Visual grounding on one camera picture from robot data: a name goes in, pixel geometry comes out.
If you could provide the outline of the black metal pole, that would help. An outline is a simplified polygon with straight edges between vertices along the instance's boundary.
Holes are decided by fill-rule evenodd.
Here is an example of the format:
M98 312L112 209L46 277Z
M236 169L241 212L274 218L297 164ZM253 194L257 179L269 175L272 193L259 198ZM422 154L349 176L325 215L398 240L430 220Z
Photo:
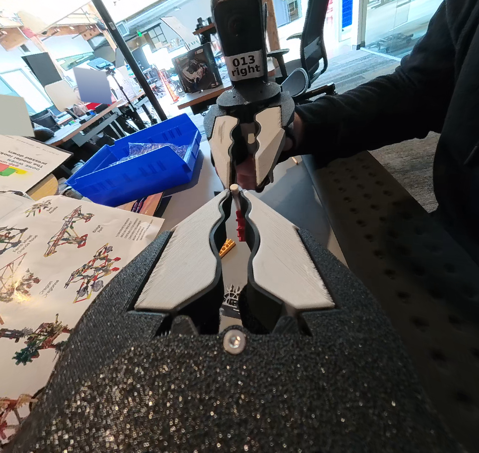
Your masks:
M140 84L141 88L143 89L145 95L147 96L148 100L150 101L153 109L157 113L160 121L165 121L168 119L167 115L163 111L158 99L155 97L150 85L147 82L145 75L143 74L141 67L135 61L135 58L128 48L125 40L123 39L121 33L119 32L115 22L113 21L110 13L106 9L102 0L91 0L93 2L94 7L100 14L102 20L104 21L105 25L107 26L108 31L110 32L113 40L115 41L118 49L123 54L125 61L129 64L132 72L135 75L138 83Z

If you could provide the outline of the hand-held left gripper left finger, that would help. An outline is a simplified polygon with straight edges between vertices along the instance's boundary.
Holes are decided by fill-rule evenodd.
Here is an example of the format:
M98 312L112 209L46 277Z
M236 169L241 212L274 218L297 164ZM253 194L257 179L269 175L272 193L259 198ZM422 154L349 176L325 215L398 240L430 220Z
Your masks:
M212 233L230 197L230 190L223 190L173 228L135 310L180 310L217 284L220 259Z

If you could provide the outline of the person's right forearm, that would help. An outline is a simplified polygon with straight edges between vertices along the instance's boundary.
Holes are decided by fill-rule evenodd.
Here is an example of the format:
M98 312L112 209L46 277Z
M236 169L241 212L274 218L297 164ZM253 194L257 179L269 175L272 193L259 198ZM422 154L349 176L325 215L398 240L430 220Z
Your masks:
M295 109L283 157L314 155L323 167L338 158L440 132L454 77L413 79L400 71Z

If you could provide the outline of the toy instruction booklet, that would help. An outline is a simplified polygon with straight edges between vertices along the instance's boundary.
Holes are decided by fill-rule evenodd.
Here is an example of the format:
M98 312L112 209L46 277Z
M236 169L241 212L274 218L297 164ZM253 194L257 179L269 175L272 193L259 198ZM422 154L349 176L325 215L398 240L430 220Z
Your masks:
M63 196L1 193L1 447L38 402L96 296L164 220Z

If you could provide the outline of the person's upper body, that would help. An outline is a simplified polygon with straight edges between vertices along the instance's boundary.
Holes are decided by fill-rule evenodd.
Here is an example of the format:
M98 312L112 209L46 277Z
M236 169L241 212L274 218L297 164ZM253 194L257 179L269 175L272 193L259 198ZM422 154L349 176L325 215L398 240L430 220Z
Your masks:
M446 229L478 263L478 1L444 0L430 22L424 53L433 94L446 104L434 159L434 193Z

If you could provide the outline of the round wooden table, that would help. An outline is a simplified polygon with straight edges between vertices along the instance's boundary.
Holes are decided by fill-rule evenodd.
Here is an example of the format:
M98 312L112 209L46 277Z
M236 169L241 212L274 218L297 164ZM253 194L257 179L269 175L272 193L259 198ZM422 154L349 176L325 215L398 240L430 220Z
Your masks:
M58 181L54 174L45 176L35 186L26 191L27 195L35 201L47 196L58 194Z

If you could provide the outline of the grey office desk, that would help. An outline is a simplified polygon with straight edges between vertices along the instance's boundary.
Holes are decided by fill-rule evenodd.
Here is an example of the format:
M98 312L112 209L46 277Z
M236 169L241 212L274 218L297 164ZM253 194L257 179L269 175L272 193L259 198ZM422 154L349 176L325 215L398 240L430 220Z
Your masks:
M68 140L73 139L77 135L85 136L85 130L95 123L98 123L97 127L100 127L100 125L106 126L110 123L110 121L103 121L103 118L108 117L108 115L112 113L111 122L115 121L118 117L118 113L116 111L119 109L119 107L122 107L124 105L127 105L127 101L118 100L112 103L100 113L91 116L84 123L75 122L72 125L64 126L55 133L53 138L47 140L45 144L59 147L60 145L63 145Z

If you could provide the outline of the blue plastic bin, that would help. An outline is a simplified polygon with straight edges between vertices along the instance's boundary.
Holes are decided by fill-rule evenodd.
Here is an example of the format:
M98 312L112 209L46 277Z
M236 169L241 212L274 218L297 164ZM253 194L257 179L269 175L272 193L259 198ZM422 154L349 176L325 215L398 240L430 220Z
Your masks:
M67 185L94 203L113 207L160 193L191 181L200 141L201 133L189 116L177 115L101 147ZM189 149L183 159L165 147L109 166L129 155L129 142L188 144Z

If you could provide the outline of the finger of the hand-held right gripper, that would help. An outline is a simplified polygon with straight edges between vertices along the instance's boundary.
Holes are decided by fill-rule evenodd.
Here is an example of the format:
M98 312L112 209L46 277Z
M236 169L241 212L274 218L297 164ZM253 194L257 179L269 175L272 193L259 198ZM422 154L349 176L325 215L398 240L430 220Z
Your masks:
M236 167L239 164L239 156L233 133L238 127L237 118L230 115L218 116L208 140L211 160L224 188L229 188L237 180Z
M285 144L281 111L280 106L269 107L254 116L254 121L259 127L256 134L258 147L254 154L257 191L262 190L266 181L270 179Z

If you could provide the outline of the wooden desk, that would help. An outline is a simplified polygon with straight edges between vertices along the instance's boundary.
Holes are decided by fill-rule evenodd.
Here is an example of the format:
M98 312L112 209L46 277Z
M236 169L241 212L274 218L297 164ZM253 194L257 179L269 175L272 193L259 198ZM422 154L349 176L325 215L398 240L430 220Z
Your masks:
M175 105L179 110L190 108L193 115L206 112L210 106L216 103L217 98L232 87L231 81L225 81L223 84L203 91L188 93L180 98Z

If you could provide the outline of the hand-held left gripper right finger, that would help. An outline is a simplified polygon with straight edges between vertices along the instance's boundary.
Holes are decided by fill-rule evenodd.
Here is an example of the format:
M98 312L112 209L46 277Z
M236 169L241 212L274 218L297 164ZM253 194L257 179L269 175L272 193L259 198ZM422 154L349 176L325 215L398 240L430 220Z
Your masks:
M252 258L256 285L295 310L333 308L297 226L249 191L242 194L251 205L248 219L259 233L259 247Z

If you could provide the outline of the white printed paper sheet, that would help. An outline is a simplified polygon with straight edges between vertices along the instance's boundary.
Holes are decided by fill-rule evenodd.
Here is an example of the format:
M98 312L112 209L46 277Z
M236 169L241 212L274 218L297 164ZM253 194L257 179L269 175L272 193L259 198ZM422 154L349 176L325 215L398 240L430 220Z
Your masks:
M27 192L72 154L27 137L0 136L0 190Z

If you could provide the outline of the black printed box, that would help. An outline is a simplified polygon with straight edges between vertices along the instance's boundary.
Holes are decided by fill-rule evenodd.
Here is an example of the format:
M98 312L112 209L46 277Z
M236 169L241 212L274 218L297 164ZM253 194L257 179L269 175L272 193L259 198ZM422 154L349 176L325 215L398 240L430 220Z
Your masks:
M211 42L172 59L185 93L213 89L223 84Z

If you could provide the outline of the black monitor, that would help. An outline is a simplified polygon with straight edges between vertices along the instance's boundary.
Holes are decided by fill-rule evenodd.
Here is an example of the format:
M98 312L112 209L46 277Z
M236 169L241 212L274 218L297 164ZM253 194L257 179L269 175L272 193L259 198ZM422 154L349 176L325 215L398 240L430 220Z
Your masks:
M47 52L26 55L21 58L43 87L63 79Z

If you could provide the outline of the wooden post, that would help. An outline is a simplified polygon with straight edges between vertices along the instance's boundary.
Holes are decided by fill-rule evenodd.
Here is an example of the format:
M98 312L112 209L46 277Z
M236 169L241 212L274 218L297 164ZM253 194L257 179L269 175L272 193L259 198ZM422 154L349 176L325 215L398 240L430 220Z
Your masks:
M277 30L276 16L274 12L273 0L263 0L267 5L267 39L269 43L269 51L280 49L280 41Z

